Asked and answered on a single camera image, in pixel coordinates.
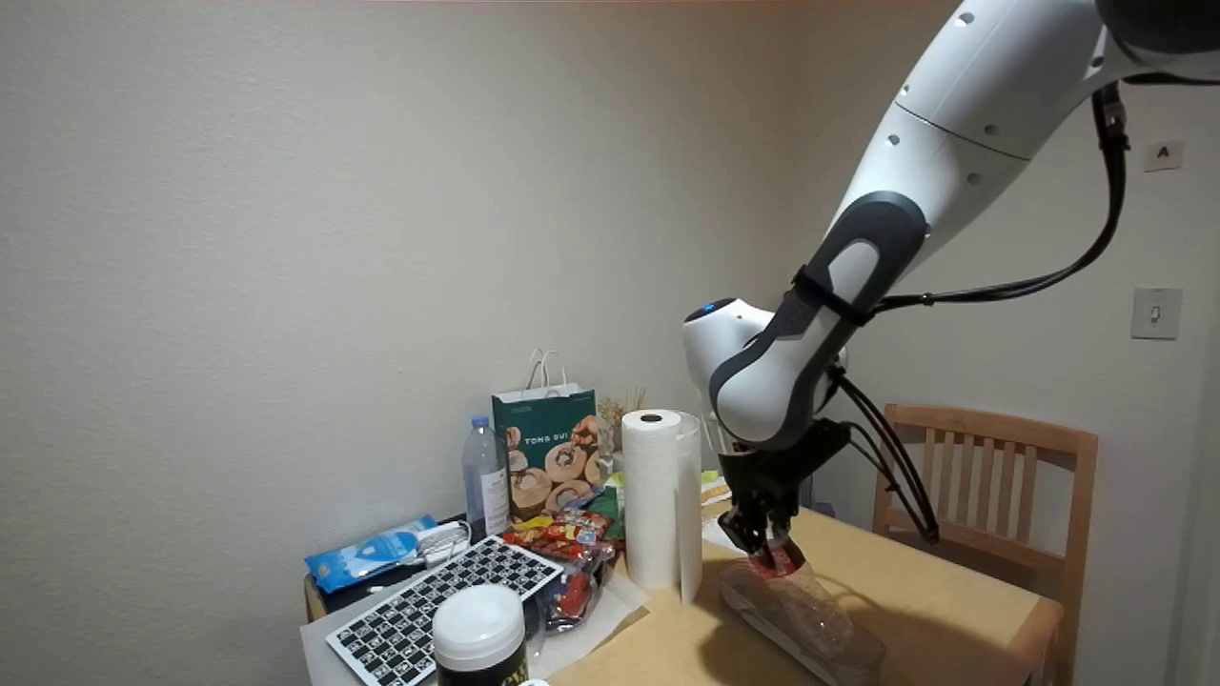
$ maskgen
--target black cable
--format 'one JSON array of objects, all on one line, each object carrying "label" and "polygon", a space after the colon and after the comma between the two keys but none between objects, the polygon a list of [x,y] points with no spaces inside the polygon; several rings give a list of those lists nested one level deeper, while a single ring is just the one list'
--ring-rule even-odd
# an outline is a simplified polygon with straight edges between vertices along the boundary
[{"label": "black cable", "polygon": [[1077,272],[1092,268],[1114,242],[1118,234],[1118,218],[1125,206],[1125,190],[1128,190],[1128,139],[1125,139],[1125,108],[1118,96],[1118,83],[1105,83],[1102,91],[1093,91],[1093,130],[1098,130],[1098,148],[1105,160],[1105,180],[1111,180],[1111,210],[1105,210],[1105,227],[1098,234],[1098,242],[1067,268],[1037,275],[1037,279],[1017,279],[1017,284],[998,284],[998,287],[984,287],[984,291],[955,291],[955,293],[898,293],[884,298],[872,312],[890,312],[890,309],[908,309],[908,307],[979,307],[979,301],[1013,301],[1013,298],[1029,298],[1037,291],[1050,291],[1065,279],[1073,279]]},{"label": "black cable", "polygon": [[[899,497],[899,502],[904,502],[904,510],[913,515],[915,530],[918,530],[926,543],[938,543],[938,538],[942,538],[938,515],[935,515],[935,509],[931,509],[931,500],[926,500],[924,477],[918,477],[918,469],[915,469],[904,437],[890,426],[884,411],[846,379],[842,365],[833,369],[833,385],[842,388],[842,392],[856,399],[856,407],[870,418],[870,426],[872,426],[876,437],[884,441],[884,454],[880,454],[876,441],[866,434],[870,448],[876,451],[880,465],[884,465],[884,469],[880,469],[880,465],[872,460],[872,465],[880,469],[880,477],[890,482],[890,492]],[[891,465],[904,473],[908,492],[913,492],[915,502],[913,502],[913,500],[904,497],[904,489],[898,483]]]},{"label": "black cable", "polygon": [[918,530],[918,515],[915,515],[904,483],[891,477],[891,469],[890,469],[880,448],[872,441],[872,434],[870,434],[866,426],[860,426],[860,423],[846,423],[846,426],[860,432],[860,434],[870,441],[870,448],[860,448],[860,441],[851,441],[851,448],[876,469],[876,477],[884,482],[884,492],[891,492],[891,497],[899,500],[899,509],[908,510],[908,520],[913,520],[915,530]]}]

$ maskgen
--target wall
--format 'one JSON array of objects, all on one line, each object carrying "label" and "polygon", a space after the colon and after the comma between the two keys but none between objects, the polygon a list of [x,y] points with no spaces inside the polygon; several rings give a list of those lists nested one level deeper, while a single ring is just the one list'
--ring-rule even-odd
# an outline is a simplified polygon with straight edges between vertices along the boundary
[{"label": "wall", "polygon": [[[1212,343],[1220,350],[1220,298],[1212,301]],[[1220,360],[1204,364],[1204,418],[1220,417]],[[1170,683],[1204,686],[1220,683],[1220,460],[1212,426],[1201,423],[1198,432],[1198,460],[1189,473],[1189,523],[1187,523],[1187,549],[1184,549],[1184,580],[1179,580],[1179,625],[1176,625],[1176,651],[1170,651]]]},{"label": "wall", "polygon": [[[856,148],[946,7],[884,0],[813,7],[801,112],[810,196],[793,244],[818,242],[828,227]],[[1102,434],[1078,683],[1168,683],[1192,460],[1212,456],[1204,407],[1218,407],[1208,360],[1220,350],[1208,340],[1220,293],[1212,201],[1220,96],[1128,87],[1125,99],[1138,146],[1128,215],[1093,272],[1017,307],[891,312],[851,347],[856,379],[872,399],[979,406]],[[1158,139],[1187,146],[1184,171],[1143,171],[1143,146]],[[1102,201],[1083,108],[1013,190],[899,291],[984,287],[1059,268],[1093,242]],[[1187,291],[1176,343],[1128,340],[1138,287]],[[866,460],[840,456],[823,473],[823,492],[846,520],[870,520]]]},{"label": "wall", "polygon": [[694,406],[773,298],[786,7],[0,4],[0,683],[307,683],[302,558],[458,510],[538,347]]}]

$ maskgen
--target paper towel roll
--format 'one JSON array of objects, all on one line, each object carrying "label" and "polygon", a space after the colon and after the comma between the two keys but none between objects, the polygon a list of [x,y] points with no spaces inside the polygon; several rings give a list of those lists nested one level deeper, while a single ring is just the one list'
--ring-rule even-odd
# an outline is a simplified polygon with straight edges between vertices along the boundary
[{"label": "paper towel roll", "polygon": [[701,573],[701,423],[647,407],[623,418],[624,559],[633,585],[694,597]]}]

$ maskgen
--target bottle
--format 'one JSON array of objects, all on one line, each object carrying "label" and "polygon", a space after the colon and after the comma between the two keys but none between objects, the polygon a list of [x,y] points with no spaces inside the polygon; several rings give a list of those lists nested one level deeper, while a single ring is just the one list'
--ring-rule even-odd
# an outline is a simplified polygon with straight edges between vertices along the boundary
[{"label": "bottle", "polygon": [[497,456],[487,417],[471,418],[462,473],[471,543],[508,530],[508,469]]}]

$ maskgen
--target wooden chair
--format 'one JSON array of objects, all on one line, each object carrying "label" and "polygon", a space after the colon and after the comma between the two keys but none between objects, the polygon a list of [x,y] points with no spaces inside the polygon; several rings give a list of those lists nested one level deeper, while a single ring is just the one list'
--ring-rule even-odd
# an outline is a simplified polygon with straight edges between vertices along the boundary
[{"label": "wooden chair", "polygon": [[[1077,426],[971,407],[890,406],[884,417],[904,437],[942,523],[942,543],[918,549],[1065,601],[1050,679],[1067,686],[1092,547],[1098,437]],[[1051,465],[1073,477],[1067,543],[1059,554],[1029,543],[1037,492],[1046,492],[1041,482],[1051,477]],[[872,526],[876,535],[915,543],[908,510],[880,482]]]}]

